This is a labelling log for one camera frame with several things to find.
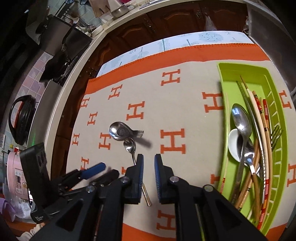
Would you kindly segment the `pink rice cooker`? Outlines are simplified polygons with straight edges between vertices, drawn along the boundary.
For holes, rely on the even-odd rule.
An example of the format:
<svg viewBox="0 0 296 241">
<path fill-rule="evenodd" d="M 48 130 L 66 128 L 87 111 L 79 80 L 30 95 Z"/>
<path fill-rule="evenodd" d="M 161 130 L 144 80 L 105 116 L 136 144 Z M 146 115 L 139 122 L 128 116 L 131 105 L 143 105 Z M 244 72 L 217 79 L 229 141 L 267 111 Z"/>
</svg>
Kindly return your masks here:
<svg viewBox="0 0 296 241">
<path fill-rule="evenodd" d="M 19 152 L 10 152 L 8 154 L 6 176 L 10 193 L 16 197 L 29 200 L 27 182 Z"/>
</svg>

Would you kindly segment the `small steel pot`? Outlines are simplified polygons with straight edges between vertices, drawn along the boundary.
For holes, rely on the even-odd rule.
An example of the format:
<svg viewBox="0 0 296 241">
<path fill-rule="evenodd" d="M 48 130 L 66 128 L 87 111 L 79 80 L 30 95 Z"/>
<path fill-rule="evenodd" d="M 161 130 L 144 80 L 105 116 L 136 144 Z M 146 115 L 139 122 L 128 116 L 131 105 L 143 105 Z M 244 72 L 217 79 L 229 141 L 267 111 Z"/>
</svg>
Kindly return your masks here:
<svg viewBox="0 0 296 241">
<path fill-rule="evenodd" d="M 111 15 L 114 18 L 120 18 L 121 16 L 125 15 L 128 12 L 129 12 L 128 7 L 125 5 L 122 5 L 122 6 L 118 7 L 117 9 L 115 9 L 114 11 L 112 11 Z"/>
</svg>

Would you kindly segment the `brown wooden chopstick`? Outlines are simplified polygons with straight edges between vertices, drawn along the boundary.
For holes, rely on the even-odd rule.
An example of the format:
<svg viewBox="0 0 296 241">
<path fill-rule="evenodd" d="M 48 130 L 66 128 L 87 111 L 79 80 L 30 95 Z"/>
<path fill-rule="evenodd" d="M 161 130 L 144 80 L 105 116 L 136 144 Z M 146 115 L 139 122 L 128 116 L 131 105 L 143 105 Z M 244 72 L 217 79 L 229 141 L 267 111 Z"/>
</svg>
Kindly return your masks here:
<svg viewBox="0 0 296 241">
<path fill-rule="evenodd" d="M 260 160 L 260 157 L 259 157 L 259 146 L 258 146 L 258 140 L 256 139 L 255 142 L 254 142 L 254 167 L 255 167 L 255 170 L 257 171 L 257 169 L 259 168 L 259 160 Z M 252 187 L 252 178 L 251 178 L 251 174 L 248 173 L 247 176 L 246 176 L 246 180 L 243 184 L 243 187 L 242 187 L 242 190 L 239 194 L 239 197 L 236 201 L 236 204 L 235 204 L 235 207 L 240 211 L 242 208 L 243 208 L 243 204 L 249 194 L 249 191 L 250 191 L 250 188 Z"/>
</svg>

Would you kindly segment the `steel fork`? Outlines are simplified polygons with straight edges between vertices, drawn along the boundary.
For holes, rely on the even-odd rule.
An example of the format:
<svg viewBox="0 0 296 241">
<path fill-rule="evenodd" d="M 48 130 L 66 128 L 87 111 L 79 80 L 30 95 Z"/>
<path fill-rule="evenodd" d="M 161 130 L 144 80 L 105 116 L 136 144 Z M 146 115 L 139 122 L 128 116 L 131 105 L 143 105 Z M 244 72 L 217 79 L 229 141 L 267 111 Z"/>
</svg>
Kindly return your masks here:
<svg viewBox="0 0 296 241">
<path fill-rule="evenodd" d="M 283 129 L 280 127 L 280 125 L 276 125 L 274 130 L 271 133 L 271 150 L 274 150 L 277 142 L 279 141 L 281 135 L 282 135 Z"/>
</svg>

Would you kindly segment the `wooden handled steel spoon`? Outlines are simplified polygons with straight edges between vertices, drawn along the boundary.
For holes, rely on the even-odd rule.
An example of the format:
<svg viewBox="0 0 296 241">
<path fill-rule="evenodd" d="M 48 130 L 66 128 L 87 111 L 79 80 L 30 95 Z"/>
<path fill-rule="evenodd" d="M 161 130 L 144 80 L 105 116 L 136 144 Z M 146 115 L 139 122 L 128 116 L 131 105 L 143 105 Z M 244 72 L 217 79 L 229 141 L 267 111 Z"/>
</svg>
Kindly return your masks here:
<svg viewBox="0 0 296 241">
<path fill-rule="evenodd" d="M 255 152 L 254 152 L 254 146 L 251 141 L 251 139 L 248 139 L 245 151 L 243 152 L 244 162 L 250 169 L 251 179 L 254 185 L 254 219 L 255 222 L 259 220 L 260 216 L 260 190 L 259 190 L 259 184 L 257 180 L 257 173 L 255 170 L 255 165 L 253 163 Z"/>
</svg>

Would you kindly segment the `white ceramic spoon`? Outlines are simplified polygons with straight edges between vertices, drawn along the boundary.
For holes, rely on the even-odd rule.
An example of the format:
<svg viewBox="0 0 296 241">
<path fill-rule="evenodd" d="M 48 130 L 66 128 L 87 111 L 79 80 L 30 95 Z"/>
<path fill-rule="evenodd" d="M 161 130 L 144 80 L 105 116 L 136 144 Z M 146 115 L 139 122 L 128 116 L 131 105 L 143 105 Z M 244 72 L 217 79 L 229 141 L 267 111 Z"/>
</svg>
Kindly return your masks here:
<svg viewBox="0 0 296 241">
<path fill-rule="evenodd" d="M 234 160 L 240 162 L 243 138 L 238 130 L 232 129 L 228 136 L 228 150 Z"/>
</svg>

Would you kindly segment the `steel side cabinet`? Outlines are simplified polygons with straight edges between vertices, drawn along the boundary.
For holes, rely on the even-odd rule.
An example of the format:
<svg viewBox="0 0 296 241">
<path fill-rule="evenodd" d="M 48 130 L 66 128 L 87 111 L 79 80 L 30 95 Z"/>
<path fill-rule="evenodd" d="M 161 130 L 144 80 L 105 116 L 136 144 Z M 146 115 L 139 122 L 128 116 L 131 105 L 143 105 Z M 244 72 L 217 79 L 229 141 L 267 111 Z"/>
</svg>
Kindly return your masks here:
<svg viewBox="0 0 296 241">
<path fill-rule="evenodd" d="M 295 95 L 295 42 L 280 19 L 261 1 L 245 1 L 249 37 L 280 72 L 290 95 Z"/>
</svg>

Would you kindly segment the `orange beige H blanket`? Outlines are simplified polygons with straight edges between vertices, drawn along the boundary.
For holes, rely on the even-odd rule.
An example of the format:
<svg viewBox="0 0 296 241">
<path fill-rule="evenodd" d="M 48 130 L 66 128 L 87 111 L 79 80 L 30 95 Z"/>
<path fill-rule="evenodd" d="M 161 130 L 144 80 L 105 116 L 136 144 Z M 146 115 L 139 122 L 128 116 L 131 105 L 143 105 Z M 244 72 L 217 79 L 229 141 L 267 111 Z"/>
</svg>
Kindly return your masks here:
<svg viewBox="0 0 296 241">
<path fill-rule="evenodd" d="M 195 186 L 221 185 L 224 152 L 224 94 L 244 104 L 240 76 L 266 99 L 272 125 L 283 135 L 273 153 L 271 202 L 262 232 L 279 240 L 295 205 L 295 107 L 275 66 L 255 44 L 178 48 L 142 58 L 88 82 L 79 99 L 67 170 L 104 162 L 123 175 L 132 165 L 122 142 L 108 133 L 122 121 L 144 131 L 137 152 L 144 156 L 144 184 L 152 206 L 127 205 L 123 240 L 175 240 L 172 205 L 158 201 L 154 156 Z M 237 163 L 229 160 L 223 195 L 229 198 Z"/>
</svg>

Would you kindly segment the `black range hood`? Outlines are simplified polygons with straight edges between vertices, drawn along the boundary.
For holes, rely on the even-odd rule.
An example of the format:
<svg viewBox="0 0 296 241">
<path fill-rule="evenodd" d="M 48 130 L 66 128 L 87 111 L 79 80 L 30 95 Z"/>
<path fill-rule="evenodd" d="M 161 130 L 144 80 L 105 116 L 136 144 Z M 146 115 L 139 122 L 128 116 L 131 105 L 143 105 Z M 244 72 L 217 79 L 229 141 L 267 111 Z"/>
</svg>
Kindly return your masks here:
<svg viewBox="0 0 296 241">
<path fill-rule="evenodd" d="M 89 36 L 76 27 L 53 16 L 50 18 L 46 30 L 41 34 L 40 47 L 43 51 L 54 56 L 64 46 L 67 56 L 74 59 L 87 49 L 91 41 Z"/>
</svg>

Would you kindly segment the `small steel teaspoon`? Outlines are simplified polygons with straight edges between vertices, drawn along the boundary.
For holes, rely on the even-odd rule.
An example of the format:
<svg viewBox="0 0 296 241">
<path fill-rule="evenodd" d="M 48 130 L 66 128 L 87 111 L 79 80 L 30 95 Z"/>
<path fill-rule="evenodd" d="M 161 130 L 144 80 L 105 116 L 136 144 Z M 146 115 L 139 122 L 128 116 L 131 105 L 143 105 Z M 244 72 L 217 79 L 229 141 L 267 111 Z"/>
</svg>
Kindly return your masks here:
<svg viewBox="0 0 296 241">
<path fill-rule="evenodd" d="M 136 159 L 135 159 L 135 151 L 136 151 L 136 144 L 135 141 L 132 138 L 127 138 L 123 141 L 123 146 L 126 149 L 127 152 L 129 152 L 132 156 L 132 161 L 133 164 L 136 165 Z M 142 192 L 145 198 L 145 201 L 147 203 L 147 206 L 151 207 L 152 206 L 152 202 L 151 199 L 149 198 L 148 192 L 146 190 L 146 187 L 144 185 L 144 183 L 142 184 Z"/>
</svg>

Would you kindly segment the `wide steel soup spoon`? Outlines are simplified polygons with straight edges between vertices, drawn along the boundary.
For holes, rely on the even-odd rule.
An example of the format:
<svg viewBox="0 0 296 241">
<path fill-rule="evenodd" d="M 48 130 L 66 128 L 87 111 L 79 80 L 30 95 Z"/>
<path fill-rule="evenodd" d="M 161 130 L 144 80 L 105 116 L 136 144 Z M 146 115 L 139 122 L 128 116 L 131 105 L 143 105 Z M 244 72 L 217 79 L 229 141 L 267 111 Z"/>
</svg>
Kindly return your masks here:
<svg viewBox="0 0 296 241">
<path fill-rule="evenodd" d="M 109 135 L 117 141 L 124 141 L 127 138 L 141 138 L 144 131 L 132 130 L 127 124 L 116 121 L 109 127 Z"/>
</svg>

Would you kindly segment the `large steel tablespoon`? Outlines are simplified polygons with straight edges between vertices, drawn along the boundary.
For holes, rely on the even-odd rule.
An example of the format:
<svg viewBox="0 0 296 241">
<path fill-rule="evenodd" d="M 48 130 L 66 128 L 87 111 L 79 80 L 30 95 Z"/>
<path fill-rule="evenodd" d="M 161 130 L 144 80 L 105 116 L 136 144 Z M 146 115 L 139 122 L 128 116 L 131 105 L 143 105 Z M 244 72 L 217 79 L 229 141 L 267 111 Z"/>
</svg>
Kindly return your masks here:
<svg viewBox="0 0 296 241">
<path fill-rule="evenodd" d="M 243 174 L 243 168 L 244 168 L 244 162 L 245 162 L 245 149 L 246 145 L 248 143 L 249 137 L 252 133 L 252 127 L 250 120 L 248 118 L 246 110 L 238 103 L 233 104 L 232 109 L 232 118 L 234 125 L 236 126 L 239 134 L 243 138 L 242 148 L 240 152 L 240 161 L 239 161 L 239 167 L 236 173 L 235 183 L 234 183 L 234 190 L 233 190 L 233 196 L 231 199 L 231 203 L 234 204 L 239 196 L 239 190 L 240 185 L 242 181 L 242 174 Z"/>
</svg>

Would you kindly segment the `thin pale chopstick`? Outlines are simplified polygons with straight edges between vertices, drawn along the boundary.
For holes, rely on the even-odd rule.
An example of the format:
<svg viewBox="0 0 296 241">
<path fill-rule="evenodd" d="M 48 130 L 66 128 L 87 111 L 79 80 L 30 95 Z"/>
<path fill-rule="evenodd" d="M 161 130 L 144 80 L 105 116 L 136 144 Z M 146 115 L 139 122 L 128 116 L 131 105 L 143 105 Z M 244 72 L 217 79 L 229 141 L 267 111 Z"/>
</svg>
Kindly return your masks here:
<svg viewBox="0 0 296 241">
<path fill-rule="evenodd" d="M 230 130 L 230 109 L 229 109 L 229 98 L 228 94 L 224 94 L 224 110 L 225 110 L 225 115 L 224 115 L 224 123 L 225 123 L 225 128 L 224 128 L 224 152 L 223 152 L 223 165 L 221 169 L 221 185 L 220 185 L 220 190 L 219 192 L 222 194 L 225 186 L 225 181 L 226 181 L 226 173 L 227 173 L 227 165 L 228 165 L 228 140 L 229 140 L 229 130 Z"/>
</svg>

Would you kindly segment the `red patterned chopstick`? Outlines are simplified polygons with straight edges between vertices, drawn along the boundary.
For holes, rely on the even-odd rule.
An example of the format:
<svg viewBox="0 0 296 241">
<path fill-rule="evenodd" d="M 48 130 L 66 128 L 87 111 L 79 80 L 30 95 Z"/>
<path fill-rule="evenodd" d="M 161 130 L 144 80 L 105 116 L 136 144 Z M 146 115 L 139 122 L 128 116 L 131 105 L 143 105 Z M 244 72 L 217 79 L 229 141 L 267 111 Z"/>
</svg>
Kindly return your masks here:
<svg viewBox="0 0 296 241">
<path fill-rule="evenodd" d="M 264 203 L 263 203 L 263 218 L 262 221 L 259 222 L 260 224 L 260 230 L 263 229 L 263 225 L 267 216 L 268 211 L 268 202 L 269 202 L 269 190 L 270 190 L 270 178 L 269 178 L 269 171 L 270 171 L 270 164 L 269 164 L 269 158 L 271 157 L 270 153 L 270 137 L 269 137 L 269 130 L 266 123 L 266 117 L 264 112 L 264 106 L 263 106 L 263 100 L 261 98 L 257 98 L 256 100 L 257 107 L 259 109 L 259 113 L 261 116 L 261 121 L 264 129 L 264 154 L 265 154 L 265 194 L 264 194 Z"/>
</svg>

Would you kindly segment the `pale bamboo chopstick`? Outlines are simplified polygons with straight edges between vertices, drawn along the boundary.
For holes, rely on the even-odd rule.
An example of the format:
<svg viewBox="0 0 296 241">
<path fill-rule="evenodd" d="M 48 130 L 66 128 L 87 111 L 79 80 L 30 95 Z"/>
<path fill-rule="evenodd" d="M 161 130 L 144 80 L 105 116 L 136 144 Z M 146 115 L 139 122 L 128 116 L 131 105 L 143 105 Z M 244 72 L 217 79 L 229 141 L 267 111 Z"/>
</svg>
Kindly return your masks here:
<svg viewBox="0 0 296 241">
<path fill-rule="evenodd" d="M 257 105 L 255 103 L 254 100 L 254 96 L 252 94 L 252 91 L 248 88 L 247 84 L 245 83 L 245 81 L 243 80 L 242 76 L 240 76 L 240 79 L 248 93 L 249 96 L 249 100 L 252 104 L 252 114 L 253 114 L 253 119 L 254 119 L 254 126 L 255 126 L 255 130 L 256 130 L 256 134 L 257 134 L 257 138 L 258 138 L 258 144 L 259 144 L 259 148 L 260 148 L 260 152 L 261 152 L 261 158 L 262 158 L 262 171 L 263 171 L 263 192 L 262 192 L 262 203 L 264 203 L 264 194 L 265 194 L 265 158 L 264 158 L 264 153 L 263 153 L 263 141 L 262 141 L 262 136 L 261 136 L 261 132 L 259 129 L 259 114 L 257 114 Z"/>
</svg>

